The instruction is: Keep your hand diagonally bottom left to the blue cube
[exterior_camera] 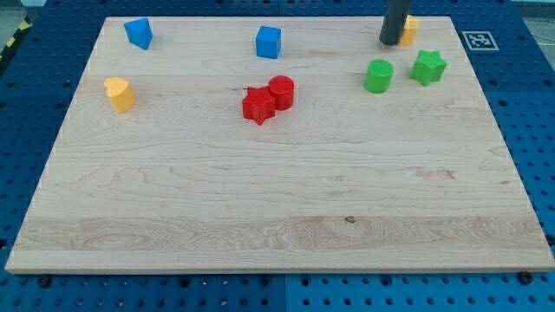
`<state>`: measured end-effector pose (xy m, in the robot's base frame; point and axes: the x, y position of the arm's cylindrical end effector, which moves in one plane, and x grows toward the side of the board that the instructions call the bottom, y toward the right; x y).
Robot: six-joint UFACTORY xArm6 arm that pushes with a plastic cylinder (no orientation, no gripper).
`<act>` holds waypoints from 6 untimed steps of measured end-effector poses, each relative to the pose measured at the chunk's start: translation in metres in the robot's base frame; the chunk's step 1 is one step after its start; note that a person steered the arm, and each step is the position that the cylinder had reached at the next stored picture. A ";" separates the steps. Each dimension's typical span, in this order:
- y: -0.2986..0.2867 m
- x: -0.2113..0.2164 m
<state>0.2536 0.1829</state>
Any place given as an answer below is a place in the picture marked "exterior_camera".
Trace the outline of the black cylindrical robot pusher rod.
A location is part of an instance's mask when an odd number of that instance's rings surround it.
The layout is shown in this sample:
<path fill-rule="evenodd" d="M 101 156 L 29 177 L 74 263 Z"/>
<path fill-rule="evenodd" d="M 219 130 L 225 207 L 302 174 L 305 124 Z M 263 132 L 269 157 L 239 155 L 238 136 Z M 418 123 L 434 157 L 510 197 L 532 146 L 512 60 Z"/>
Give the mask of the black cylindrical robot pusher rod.
<path fill-rule="evenodd" d="M 393 46 L 400 42 L 410 6 L 411 0 L 388 1 L 388 8 L 379 35 L 379 41 L 382 44 Z"/>

